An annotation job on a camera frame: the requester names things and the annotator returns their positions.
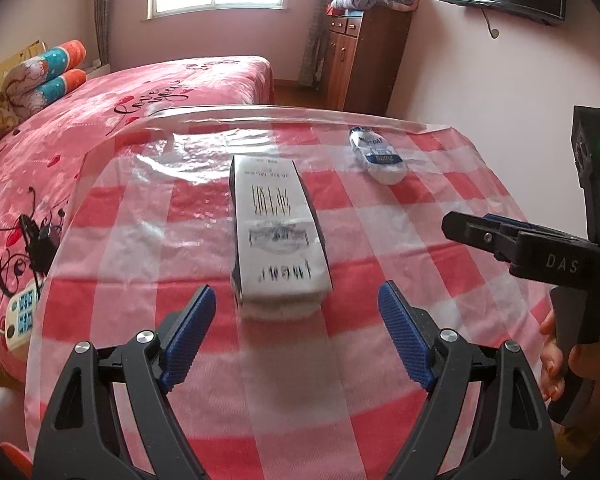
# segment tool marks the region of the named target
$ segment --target pink bedsheet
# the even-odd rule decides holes
[[[272,104],[272,83],[269,62],[247,56],[165,62],[88,81],[0,142],[0,227],[11,227],[20,214],[31,213],[29,186],[36,191],[36,222],[52,217],[57,224],[84,155],[126,124],[170,107]],[[3,260],[7,250],[24,252],[24,242],[0,232]],[[11,290],[22,290],[32,279],[29,269],[17,278],[13,266],[8,276]],[[2,328],[7,303],[0,291]],[[8,352],[2,334],[0,362],[24,381],[25,363]]]

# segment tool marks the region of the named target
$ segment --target table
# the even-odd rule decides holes
[[[405,180],[381,186],[362,171],[348,145],[353,126],[371,126],[398,149]],[[293,158],[318,211],[334,291],[307,319],[262,322],[237,311],[234,154]],[[447,241],[440,225],[452,210],[522,219],[472,143],[446,126],[275,107],[170,110],[130,124],[86,155],[71,198],[29,353],[31,448],[76,342],[126,342],[208,283],[216,318],[168,398],[210,477],[383,478],[425,395],[378,314],[382,282],[394,280],[468,341],[516,339],[539,372],[546,287]],[[135,463],[149,470],[128,398],[116,398]],[[476,400],[470,388],[443,468],[461,457]]]

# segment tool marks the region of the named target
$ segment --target window frame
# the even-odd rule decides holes
[[[179,9],[163,10],[158,12],[156,9],[157,0],[148,0],[147,19],[161,18],[162,16],[173,16],[174,14],[187,14],[189,12],[199,12],[202,10],[216,9],[287,9],[287,0],[282,0],[279,4],[216,4],[212,0],[211,4],[206,6],[181,7]]]

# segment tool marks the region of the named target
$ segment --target human hand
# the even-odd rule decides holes
[[[562,378],[564,356],[556,344],[553,311],[540,325],[540,333],[547,337],[540,354],[542,361],[540,391],[544,400],[557,400],[564,393],[564,379]],[[573,373],[596,383],[589,404],[576,418],[574,431],[563,433],[566,439],[571,440],[572,448],[573,446],[587,446],[587,449],[575,451],[581,458],[600,435],[600,343],[574,346],[568,356],[568,364]],[[560,440],[558,440],[558,446],[561,447],[561,450],[565,450],[568,446],[562,444],[560,446]]]

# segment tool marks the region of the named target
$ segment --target bottle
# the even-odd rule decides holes
[[[357,160],[380,184],[394,186],[407,175],[407,165],[395,148],[371,128],[352,128],[349,142]]]

